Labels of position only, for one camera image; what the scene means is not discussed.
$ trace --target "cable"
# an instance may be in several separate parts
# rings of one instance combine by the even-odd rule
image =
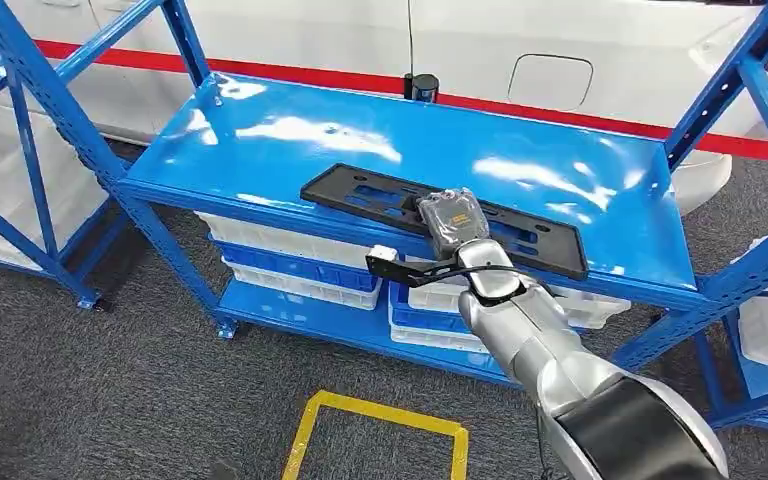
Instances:
[[[411,18],[410,2],[408,2],[408,41],[410,42],[410,57],[411,57],[411,78],[413,78],[413,19]]]
[[[537,454],[540,457],[540,480],[567,480],[565,474],[555,475],[554,467],[546,466],[546,457],[543,454],[543,417],[540,415],[540,409],[534,407],[534,423],[537,426]]]
[[[547,285],[545,282],[538,278],[534,278],[528,273],[523,272],[522,270],[517,269],[516,267],[509,267],[507,265],[480,265],[478,267],[470,267],[470,268],[464,268],[461,270],[452,270],[445,273],[438,273],[437,275],[424,275],[421,277],[414,277],[417,279],[427,280],[426,283],[434,283],[439,282],[440,280],[444,280],[446,278],[455,277],[458,275],[466,275],[467,273],[473,273],[473,272],[482,272],[486,270],[496,270],[496,271],[502,271],[502,272],[514,272],[518,273],[520,275],[525,275],[528,278],[534,280],[538,285],[543,287],[547,292],[549,292],[549,295],[552,295],[553,297],[557,297],[558,295],[555,295],[552,293],[552,289]]]

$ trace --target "blue crate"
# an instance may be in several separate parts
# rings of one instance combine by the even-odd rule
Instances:
[[[454,333],[472,333],[458,313],[419,310],[408,305],[410,289],[390,282],[390,304],[393,307],[392,322],[400,327],[422,328]]]
[[[219,242],[213,237],[210,239],[219,247],[226,260],[239,265],[283,273],[361,292],[372,292],[378,283],[378,277],[359,268]]]

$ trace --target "plastic wrapped device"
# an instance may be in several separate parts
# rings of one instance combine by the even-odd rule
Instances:
[[[465,242],[490,237],[481,205],[467,188],[431,193],[417,202],[417,208],[431,231],[439,260],[451,258]]]

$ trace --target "car door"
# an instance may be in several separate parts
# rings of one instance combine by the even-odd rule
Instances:
[[[656,125],[678,121],[758,12],[653,0],[412,7],[416,69],[446,93]],[[745,100],[734,109],[751,110]],[[754,124],[738,123],[726,133]]]
[[[101,22],[133,2],[94,0]],[[410,68],[407,3],[391,0],[271,0],[187,2],[208,58],[226,60],[220,69],[258,72],[276,66],[401,77]],[[135,52],[178,54],[162,12],[153,12],[117,45]],[[186,74],[131,71],[141,103],[162,127],[192,94]]]
[[[47,41],[41,44],[43,53],[82,44],[99,29],[88,0],[8,0],[7,4],[32,38]],[[135,138],[154,130],[150,117],[141,115],[134,85],[117,67],[94,64],[69,84],[69,90],[109,135]],[[43,111],[30,94],[27,97],[30,110]],[[0,94],[0,104],[10,105],[7,92]]]

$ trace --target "black bracket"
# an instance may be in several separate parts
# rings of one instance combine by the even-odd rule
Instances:
[[[416,201],[441,190],[338,163],[303,186],[301,198],[428,237]],[[576,227],[490,202],[479,203],[490,224],[491,238],[502,245],[512,262],[575,280],[587,278]]]
[[[440,262],[403,262],[367,255],[366,267],[369,269],[369,273],[376,277],[416,288],[437,281],[437,278],[433,277],[434,275],[456,271],[458,260],[457,257],[452,257]]]

